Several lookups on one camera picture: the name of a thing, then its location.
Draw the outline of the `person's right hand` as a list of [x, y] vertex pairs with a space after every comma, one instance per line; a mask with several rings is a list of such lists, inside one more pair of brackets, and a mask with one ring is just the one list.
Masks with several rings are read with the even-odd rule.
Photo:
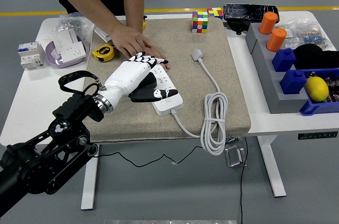
[[115, 47], [128, 59], [151, 47], [149, 40], [136, 29], [119, 23], [108, 32]]

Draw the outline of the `person's left hand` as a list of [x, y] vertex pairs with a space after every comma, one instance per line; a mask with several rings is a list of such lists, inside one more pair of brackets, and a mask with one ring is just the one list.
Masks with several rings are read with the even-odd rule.
[[[147, 55], [167, 60], [165, 55], [155, 47], [145, 47], [145, 52]], [[170, 69], [169, 63], [161, 64], [161, 66], [164, 68], [165, 71], [168, 71]]]

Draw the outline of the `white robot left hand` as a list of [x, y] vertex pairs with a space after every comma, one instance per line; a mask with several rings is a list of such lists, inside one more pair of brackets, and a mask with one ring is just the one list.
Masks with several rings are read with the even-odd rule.
[[176, 89], [156, 89], [156, 78], [151, 73], [158, 64], [167, 60], [147, 55], [144, 51], [124, 61], [106, 80], [103, 91], [98, 91], [97, 98], [109, 111], [118, 106], [121, 98], [129, 97], [132, 102], [156, 102], [178, 94]]

